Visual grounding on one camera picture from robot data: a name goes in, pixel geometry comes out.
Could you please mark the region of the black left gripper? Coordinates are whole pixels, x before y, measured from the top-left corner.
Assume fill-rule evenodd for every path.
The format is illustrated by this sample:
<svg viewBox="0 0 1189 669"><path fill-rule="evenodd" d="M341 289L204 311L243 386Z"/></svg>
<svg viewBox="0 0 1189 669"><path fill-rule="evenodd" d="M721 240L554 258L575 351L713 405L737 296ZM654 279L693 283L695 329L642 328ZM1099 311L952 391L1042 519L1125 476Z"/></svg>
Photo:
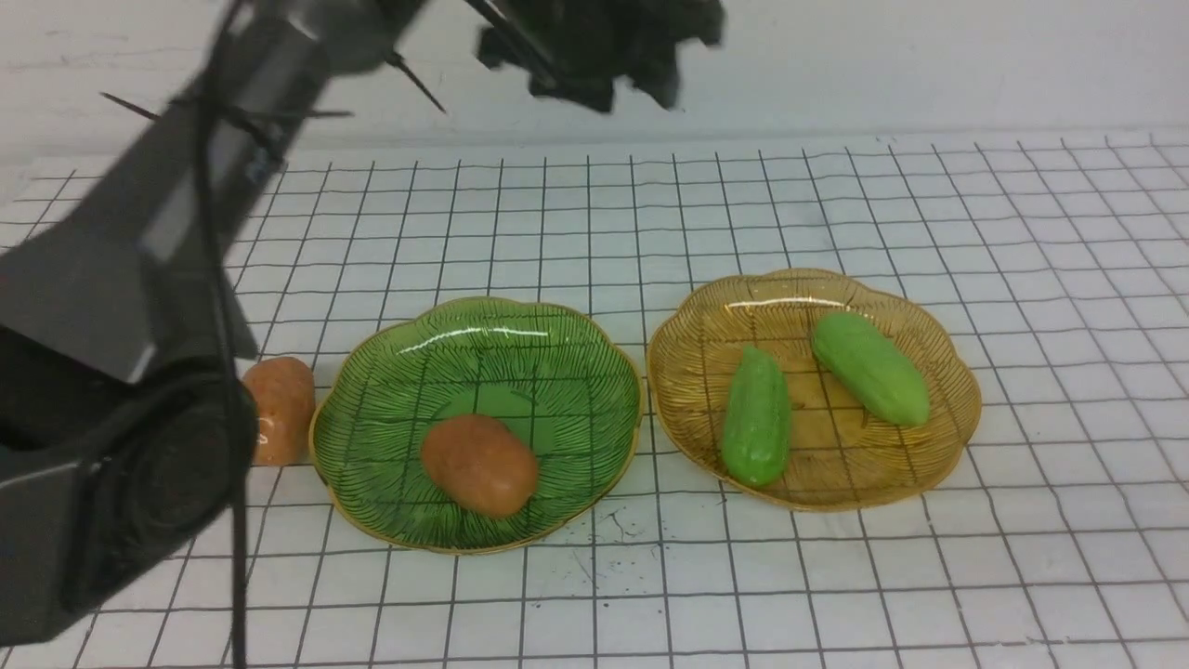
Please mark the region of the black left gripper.
<svg viewBox="0 0 1189 669"><path fill-rule="evenodd" d="M611 114L625 80L663 111L681 88L678 49L719 46L719 1L471 1L487 23L476 57L490 71L505 65L528 76L531 97L552 97Z"/></svg>

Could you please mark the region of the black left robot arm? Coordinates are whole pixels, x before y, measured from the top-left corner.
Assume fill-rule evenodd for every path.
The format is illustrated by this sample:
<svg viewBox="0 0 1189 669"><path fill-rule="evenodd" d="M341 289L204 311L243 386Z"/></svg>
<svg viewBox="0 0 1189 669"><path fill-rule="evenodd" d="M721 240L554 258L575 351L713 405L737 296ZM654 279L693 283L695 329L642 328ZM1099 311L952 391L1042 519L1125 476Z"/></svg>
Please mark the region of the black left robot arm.
<svg viewBox="0 0 1189 669"><path fill-rule="evenodd" d="M231 507L258 348L224 257L332 80L404 69L421 1L234 1L203 67L1 263L1 638L44 643Z"/></svg>

